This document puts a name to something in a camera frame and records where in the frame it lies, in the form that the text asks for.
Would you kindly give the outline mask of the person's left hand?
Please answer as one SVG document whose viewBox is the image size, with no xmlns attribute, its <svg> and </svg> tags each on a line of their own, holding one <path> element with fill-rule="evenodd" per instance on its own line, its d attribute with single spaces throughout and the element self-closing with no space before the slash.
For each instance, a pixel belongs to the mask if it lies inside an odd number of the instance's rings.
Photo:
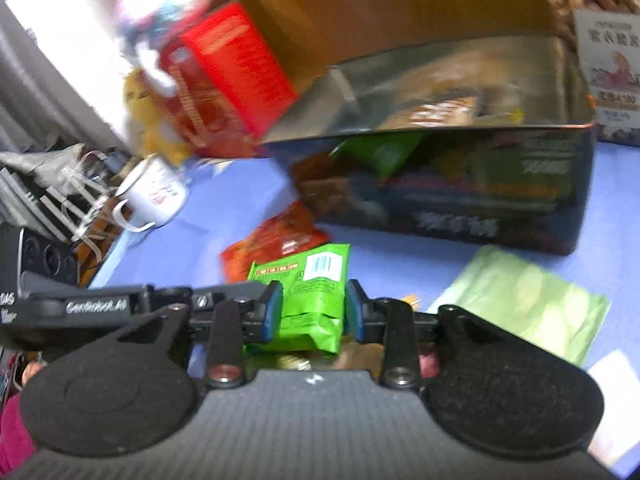
<svg viewBox="0 0 640 480">
<path fill-rule="evenodd" d="M 22 371 L 21 386 L 24 387 L 40 370 L 43 370 L 46 364 L 40 361 L 29 361 Z"/>
</svg>

